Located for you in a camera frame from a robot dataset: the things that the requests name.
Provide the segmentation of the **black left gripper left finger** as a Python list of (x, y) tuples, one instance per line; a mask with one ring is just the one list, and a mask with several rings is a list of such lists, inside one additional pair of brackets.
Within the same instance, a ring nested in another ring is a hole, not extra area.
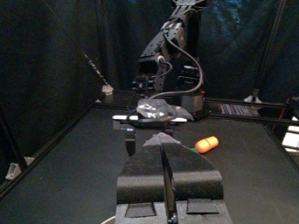
[(161, 148), (165, 133), (155, 134), (126, 162), (117, 181), (117, 203), (138, 204), (165, 200), (165, 175)]

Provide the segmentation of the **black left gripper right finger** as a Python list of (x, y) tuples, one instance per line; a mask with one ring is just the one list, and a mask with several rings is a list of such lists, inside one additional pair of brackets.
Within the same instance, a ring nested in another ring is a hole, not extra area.
[(169, 135), (162, 136), (162, 157), (175, 200), (223, 199), (222, 176), (211, 161)]

